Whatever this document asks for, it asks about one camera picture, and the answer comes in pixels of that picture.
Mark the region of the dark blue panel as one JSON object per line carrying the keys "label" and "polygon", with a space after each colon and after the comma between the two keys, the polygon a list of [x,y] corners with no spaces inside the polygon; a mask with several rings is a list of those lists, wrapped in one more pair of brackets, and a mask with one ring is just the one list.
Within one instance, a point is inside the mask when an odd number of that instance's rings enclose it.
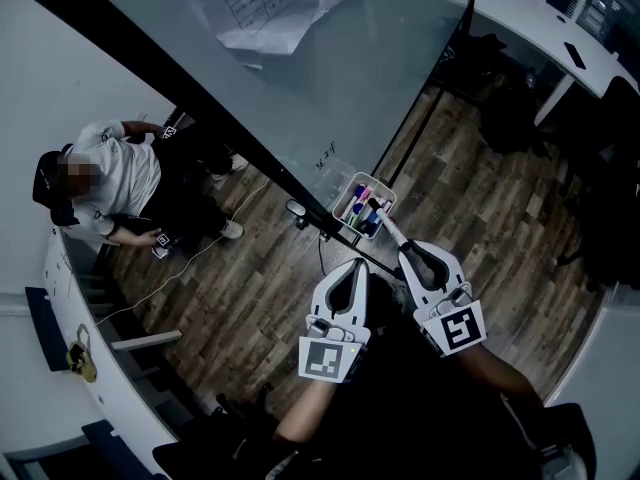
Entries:
{"label": "dark blue panel", "polygon": [[117,480],[154,480],[154,475],[128,448],[107,420],[82,426],[82,431],[99,457],[112,469]]}
{"label": "dark blue panel", "polygon": [[69,371],[68,352],[51,301],[44,288],[26,287],[25,295],[46,363],[52,372]]}

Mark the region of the black backpack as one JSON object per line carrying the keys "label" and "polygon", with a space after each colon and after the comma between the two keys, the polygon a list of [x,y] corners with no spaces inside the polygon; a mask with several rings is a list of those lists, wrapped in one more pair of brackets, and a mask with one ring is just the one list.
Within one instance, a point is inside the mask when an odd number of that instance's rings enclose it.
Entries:
{"label": "black backpack", "polygon": [[479,132],[496,153],[526,153],[550,159],[541,133],[534,124],[537,77],[533,67],[518,67],[496,88],[481,107]]}

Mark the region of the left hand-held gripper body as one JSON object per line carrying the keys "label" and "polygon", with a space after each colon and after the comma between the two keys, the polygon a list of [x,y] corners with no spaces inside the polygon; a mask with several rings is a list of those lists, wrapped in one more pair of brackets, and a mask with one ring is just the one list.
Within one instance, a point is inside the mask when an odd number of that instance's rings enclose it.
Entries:
{"label": "left hand-held gripper body", "polygon": [[306,318],[307,333],[299,338],[300,377],[330,383],[350,382],[367,352],[371,330],[337,325],[316,315]]}

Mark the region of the white wearable device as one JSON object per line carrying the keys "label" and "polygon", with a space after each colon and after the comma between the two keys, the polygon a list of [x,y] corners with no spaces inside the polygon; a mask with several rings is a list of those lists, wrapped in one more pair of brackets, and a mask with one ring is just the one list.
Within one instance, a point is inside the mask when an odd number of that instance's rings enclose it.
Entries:
{"label": "white wearable device", "polygon": [[588,480],[584,460],[570,447],[551,445],[539,457],[542,480]]}

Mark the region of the black phone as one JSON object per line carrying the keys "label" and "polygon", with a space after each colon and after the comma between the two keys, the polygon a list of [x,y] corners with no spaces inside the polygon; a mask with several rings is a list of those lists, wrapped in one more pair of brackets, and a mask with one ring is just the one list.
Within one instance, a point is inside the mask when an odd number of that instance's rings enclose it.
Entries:
{"label": "black phone", "polygon": [[575,47],[575,45],[572,44],[572,43],[569,43],[569,42],[565,42],[564,46],[565,46],[569,56],[571,57],[573,63],[575,64],[575,66],[578,69],[585,70],[586,69],[586,65],[585,65],[582,57],[580,56],[577,48]]}

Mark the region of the crumpled paper sheet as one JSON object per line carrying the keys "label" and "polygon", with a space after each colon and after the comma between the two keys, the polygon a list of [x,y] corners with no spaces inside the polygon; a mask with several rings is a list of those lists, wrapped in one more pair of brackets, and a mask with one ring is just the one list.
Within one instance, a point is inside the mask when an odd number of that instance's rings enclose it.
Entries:
{"label": "crumpled paper sheet", "polygon": [[216,26],[228,49],[290,55],[311,26],[343,0],[219,0],[226,22]]}

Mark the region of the marker pen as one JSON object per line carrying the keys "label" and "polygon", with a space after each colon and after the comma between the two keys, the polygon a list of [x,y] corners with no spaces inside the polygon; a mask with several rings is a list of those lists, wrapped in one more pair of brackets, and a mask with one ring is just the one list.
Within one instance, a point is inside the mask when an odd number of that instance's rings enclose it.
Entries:
{"label": "marker pen", "polygon": [[377,216],[377,219],[387,229],[395,243],[401,250],[406,250],[409,247],[409,240],[402,234],[397,225],[389,218],[383,207],[378,203],[375,198],[369,198],[367,203]]}

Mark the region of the person's black clothing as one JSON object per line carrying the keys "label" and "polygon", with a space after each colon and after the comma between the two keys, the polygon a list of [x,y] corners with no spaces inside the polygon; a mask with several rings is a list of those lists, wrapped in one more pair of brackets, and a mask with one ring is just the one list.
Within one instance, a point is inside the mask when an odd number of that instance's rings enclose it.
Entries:
{"label": "person's black clothing", "polygon": [[570,447],[595,480],[593,437],[578,404],[508,399],[439,357],[402,311],[398,290],[371,276],[368,350],[337,384],[307,443],[272,480],[542,480],[539,451]]}

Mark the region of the bunch of coloured pens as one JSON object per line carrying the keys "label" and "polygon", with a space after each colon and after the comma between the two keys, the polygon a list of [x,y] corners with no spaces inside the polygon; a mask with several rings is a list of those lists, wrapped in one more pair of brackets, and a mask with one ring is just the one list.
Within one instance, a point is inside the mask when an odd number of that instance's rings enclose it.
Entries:
{"label": "bunch of coloured pens", "polygon": [[381,218],[371,206],[375,202],[386,213],[395,203],[394,195],[383,195],[375,186],[358,184],[347,201],[346,208],[340,213],[340,220],[359,236],[373,239],[381,226]]}

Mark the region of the glass whiteboard with black frame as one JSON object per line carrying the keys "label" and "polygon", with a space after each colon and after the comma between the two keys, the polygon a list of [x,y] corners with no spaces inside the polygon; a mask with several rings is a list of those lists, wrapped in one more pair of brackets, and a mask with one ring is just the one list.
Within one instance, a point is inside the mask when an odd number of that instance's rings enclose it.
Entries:
{"label": "glass whiteboard with black frame", "polygon": [[375,169],[475,0],[343,0],[290,55],[228,49],[219,0],[34,0],[313,215],[339,224],[317,182],[342,161]]}

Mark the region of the small yellow bag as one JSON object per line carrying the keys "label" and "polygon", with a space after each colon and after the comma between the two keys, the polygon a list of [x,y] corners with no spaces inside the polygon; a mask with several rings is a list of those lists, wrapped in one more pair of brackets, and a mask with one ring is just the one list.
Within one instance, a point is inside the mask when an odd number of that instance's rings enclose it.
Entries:
{"label": "small yellow bag", "polygon": [[69,369],[85,382],[92,384],[97,379],[97,368],[91,356],[90,333],[85,324],[76,330],[76,339],[72,341],[66,353]]}

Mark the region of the long white desk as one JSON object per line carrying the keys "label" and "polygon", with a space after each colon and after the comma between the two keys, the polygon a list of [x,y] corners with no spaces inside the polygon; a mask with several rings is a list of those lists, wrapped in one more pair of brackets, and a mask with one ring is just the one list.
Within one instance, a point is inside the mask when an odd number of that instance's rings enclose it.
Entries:
{"label": "long white desk", "polygon": [[[534,124],[540,125],[573,84],[600,98],[614,77],[620,76],[640,93],[637,81],[574,21],[566,21],[545,0],[475,0],[474,11],[526,40],[550,58],[564,76],[539,109]],[[564,43],[575,45],[586,69],[578,69]]]}

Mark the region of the curved white desk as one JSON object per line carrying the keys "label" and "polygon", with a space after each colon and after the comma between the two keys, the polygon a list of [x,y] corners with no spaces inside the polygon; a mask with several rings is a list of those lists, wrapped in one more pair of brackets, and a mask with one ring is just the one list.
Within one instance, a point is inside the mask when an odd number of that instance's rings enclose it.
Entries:
{"label": "curved white desk", "polygon": [[86,387],[99,410],[140,462],[150,472],[162,474],[153,450],[175,443],[176,436],[134,387],[96,326],[59,228],[49,237],[44,285],[65,340],[88,343],[97,377]]}

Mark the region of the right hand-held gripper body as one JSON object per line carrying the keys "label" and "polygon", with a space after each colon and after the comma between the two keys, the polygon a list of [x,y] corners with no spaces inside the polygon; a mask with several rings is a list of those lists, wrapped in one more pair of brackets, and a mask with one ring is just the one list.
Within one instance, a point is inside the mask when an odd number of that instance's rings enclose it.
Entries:
{"label": "right hand-held gripper body", "polygon": [[480,301],[473,299],[467,281],[435,302],[422,304],[413,312],[413,319],[440,357],[456,354],[487,338]]}

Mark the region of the black office chair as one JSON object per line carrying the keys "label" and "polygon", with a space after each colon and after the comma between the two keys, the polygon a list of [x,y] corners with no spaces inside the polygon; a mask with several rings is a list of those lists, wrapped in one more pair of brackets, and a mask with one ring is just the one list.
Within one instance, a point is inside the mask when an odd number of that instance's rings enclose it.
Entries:
{"label": "black office chair", "polygon": [[551,111],[540,138],[588,176],[633,168],[640,161],[640,93],[620,76],[600,98],[571,89]]}
{"label": "black office chair", "polygon": [[640,291],[640,160],[614,167],[589,193],[568,201],[581,240],[559,266],[584,261],[587,289],[616,283]]}
{"label": "black office chair", "polygon": [[178,441],[154,448],[155,461],[172,480],[272,480],[296,455],[274,437],[279,421],[266,405],[272,391],[266,383],[245,402],[217,395],[211,414],[183,425]]}

